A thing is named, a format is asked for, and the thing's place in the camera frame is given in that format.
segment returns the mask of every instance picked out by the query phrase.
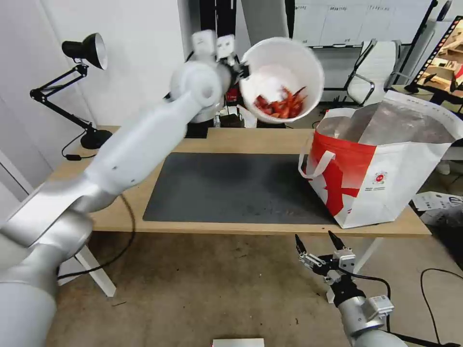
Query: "lamp arm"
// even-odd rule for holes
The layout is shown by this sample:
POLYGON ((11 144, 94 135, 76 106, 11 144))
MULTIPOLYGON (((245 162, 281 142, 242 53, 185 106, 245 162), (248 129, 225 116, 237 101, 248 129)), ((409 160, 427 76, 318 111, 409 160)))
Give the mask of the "lamp arm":
POLYGON ((63 110, 61 107, 55 105, 51 101, 48 100, 48 97, 59 92, 60 90, 65 89, 66 87, 70 86, 71 84, 83 79, 84 77, 87 76, 87 69, 88 66, 85 64, 78 64, 75 67, 73 67, 71 70, 68 72, 62 74, 61 76, 55 78, 54 80, 48 82, 47 84, 44 84, 43 86, 37 88, 37 89, 32 89, 29 93, 30 97, 37 101, 40 102, 42 105, 47 106, 49 109, 55 111, 56 113, 59 113, 61 116, 65 117, 66 119, 70 120, 71 122, 79 125, 81 128, 86 129, 86 130, 91 130, 93 129, 92 123, 91 122, 85 122, 79 117, 67 112, 66 110, 63 110), (64 77, 74 73, 78 72, 80 75, 73 80, 53 86, 54 83, 58 82, 59 80, 63 79, 64 77))

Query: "monitor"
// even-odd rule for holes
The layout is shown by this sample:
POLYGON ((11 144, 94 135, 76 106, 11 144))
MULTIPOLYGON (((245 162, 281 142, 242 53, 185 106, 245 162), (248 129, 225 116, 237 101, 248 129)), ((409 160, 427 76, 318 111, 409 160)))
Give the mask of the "monitor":
POLYGON ((431 102, 435 104, 463 104, 463 16, 453 20, 406 89, 416 88, 434 93, 431 102))

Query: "whiteboard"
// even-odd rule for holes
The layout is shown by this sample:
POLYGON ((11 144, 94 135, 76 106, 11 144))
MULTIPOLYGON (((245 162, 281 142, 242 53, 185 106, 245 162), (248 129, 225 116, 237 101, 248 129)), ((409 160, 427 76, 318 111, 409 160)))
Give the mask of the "whiteboard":
POLYGON ((411 43, 432 0, 296 0, 293 39, 306 46, 411 43))

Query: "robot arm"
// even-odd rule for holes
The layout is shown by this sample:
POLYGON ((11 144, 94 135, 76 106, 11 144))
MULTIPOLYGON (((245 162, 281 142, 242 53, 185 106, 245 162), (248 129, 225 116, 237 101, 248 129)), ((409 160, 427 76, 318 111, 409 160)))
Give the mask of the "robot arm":
POLYGON ((44 183, 1 227, 0 237, 31 253, 0 272, 0 346, 44 345, 56 311, 56 269, 90 236, 87 214, 106 208, 143 181, 180 143, 196 115, 220 108, 236 67, 205 52, 202 48, 198 61, 186 62, 174 73, 171 102, 144 108, 101 147, 80 176, 44 183))
POLYGON ((328 233, 336 248, 334 254, 318 257, 308 254, 297 235, 296 249, 304 266, 323 276, 333 290, 334 304, 341 314, 344 332, 351 346, 406 347, 397 336, 380 330, 394 309, 389 298, 385 295, 366 298, 348 274, 354 271, 355 254, 334 233, 328 233))

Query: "black desk lamp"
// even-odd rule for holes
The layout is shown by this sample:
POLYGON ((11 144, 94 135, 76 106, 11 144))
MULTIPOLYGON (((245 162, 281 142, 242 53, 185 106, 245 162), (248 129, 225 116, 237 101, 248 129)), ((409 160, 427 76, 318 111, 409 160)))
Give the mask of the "black desk lamp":
POLYGON ((65 74, 55 78, 53 81, 48 82, 37 89, 32 89, 29 95, 35 101, 44 104, 48 108, 85 129, 85 135, 81 138, 82 147, 86 149, 100 148, 106 140, 111 137, 111 132, 95 129, 91 122, 63 110, 59 106, 50 102, 48 97, 87 76, 88 65, 83 62, 83 59, 87 60, 90 64, 97 68, 106 70, 106 67, 108 66, 108 58, 106 56, 105 44, 101 35, 95 33, 87 36, 82 42, 64 41, 61 45, 61 49, 63 50, 63 53, 72 58, 77 65, 65 74), (74 72, 78 72, 80 76, 64 84, 52 85, 74 72))

